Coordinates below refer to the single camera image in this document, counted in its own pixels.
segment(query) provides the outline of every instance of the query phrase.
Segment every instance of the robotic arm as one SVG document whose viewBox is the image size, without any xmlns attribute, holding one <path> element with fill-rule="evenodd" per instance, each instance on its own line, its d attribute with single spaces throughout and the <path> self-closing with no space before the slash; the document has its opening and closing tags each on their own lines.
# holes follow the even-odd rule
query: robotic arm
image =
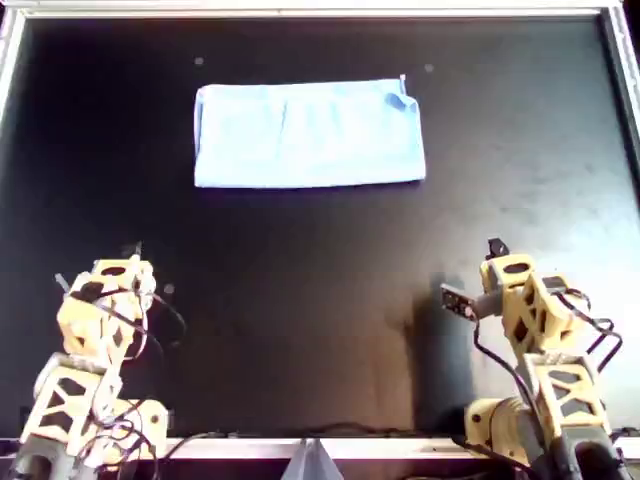
<svg viewBox="0 0 640 480">
<path fill-rule="evenodd" d="M 9 479 L 89 480 L 102 465 L 162 455 L 166 408 L 118 398 L 136 330 L 136 357 L 146 343 L 155 286 L 151 264 L 137 254 L 99 260 L 76 278 L 57 315 L 66 354 L 54 354 L 36 380 Z"/>
<path fill-rule="evenodd" d="M 622 344 L 621 337 L 584 313 L 588 298 L 562 275 L 542 276 L 529 255 L 511 254 L 499 239 L 480 267 L 484 294 L 471 298 L 442 285 L 444 308 L 475 322 L 474 343 L 516 380 L 522 398 L 480 399 L 465 411 L 467 445 L 510 459 L 530 476 L 547 479 L 631 480 L 609 438 L 611 428 L 600 399 L 598 371 Z M 518 365 L 480 345 L 479 325 L 502 317 Z M 601 338 L 588 351 L 576 334 L 589 323 Z M 619 341 L 598 370 L 588 358 L 605 336 Z"/>
</svg>

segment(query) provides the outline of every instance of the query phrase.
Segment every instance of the black mat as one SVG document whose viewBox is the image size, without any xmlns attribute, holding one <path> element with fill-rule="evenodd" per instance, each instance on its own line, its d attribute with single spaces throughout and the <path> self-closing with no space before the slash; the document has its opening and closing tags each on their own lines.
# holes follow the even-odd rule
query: black mat
<svg viewBox="0 0 640 480">
<path fill-rule="evenodd" d="M 199 86 L 403 73 L 425 183 L 193 187 Z M 125 395 L 159 397 L 186 434 L 455 430 L 475 395 L 471 330 L 434 286 L 477 290 L 497 234 L 543 260 L 567 252 L 556 266 L 578 273 L 606 235 L 638 239 L 590 20 L 33 21 L 16 78 L 0 169 L 1 435 L 19 433 L 61 349 L 53 274 L 72 279 L 138 240 L 189 333 L 164 366 L 148 347 Z M 153 312 L 169 340 L 170 318 Z"/>
</svg>

